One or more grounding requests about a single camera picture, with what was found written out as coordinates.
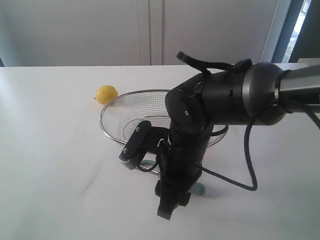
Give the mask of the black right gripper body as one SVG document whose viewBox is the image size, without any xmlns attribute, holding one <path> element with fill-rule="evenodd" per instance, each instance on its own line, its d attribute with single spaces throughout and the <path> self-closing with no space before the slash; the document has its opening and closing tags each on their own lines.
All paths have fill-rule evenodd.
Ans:
<svg viewBox="0 0 320 240">
<path fill-rule="evenodd" d="M 185 193 L 189 192 L 202 174 L 198 167 L 202 165 L 212 131 L 211 123 L 196 134 L 180 129 L 175 123 L 169 129 L 151 125 L 147 135 L 147 151 L 155 154 L 154 161 L 160 176 L 167 176 L 171 182 L 177 182 Z M 159 182 L 160 179 L 154 190 L 158 197 Z"/>
</svg>

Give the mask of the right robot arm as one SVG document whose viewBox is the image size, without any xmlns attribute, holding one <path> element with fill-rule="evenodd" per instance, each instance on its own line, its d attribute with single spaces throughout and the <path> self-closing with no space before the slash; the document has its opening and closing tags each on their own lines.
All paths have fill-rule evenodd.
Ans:
<svg viewBox="0 0 320 240">
<path fill-rule="evenodd" d="M 199 74 L 176 86 L 165 97 L 171 119 L 166 136 L 157 142 L 160 179 L 157 215 L 169 220 L 175 208 L 188 204 L 190 188 L 205 168 L 202 165 L 215 125 L 244 125 L 244 155 L 251 185 L 223 180 L 248 191 L 258 188 L 251 161 L 252 127 L 272 126 L 286 114 L 302 112 L 316 124 L 320 120 L 320 67 L 283 70 L 270 62 L 249 59 L 234 65 L 195 63 Z"/>
</svg>

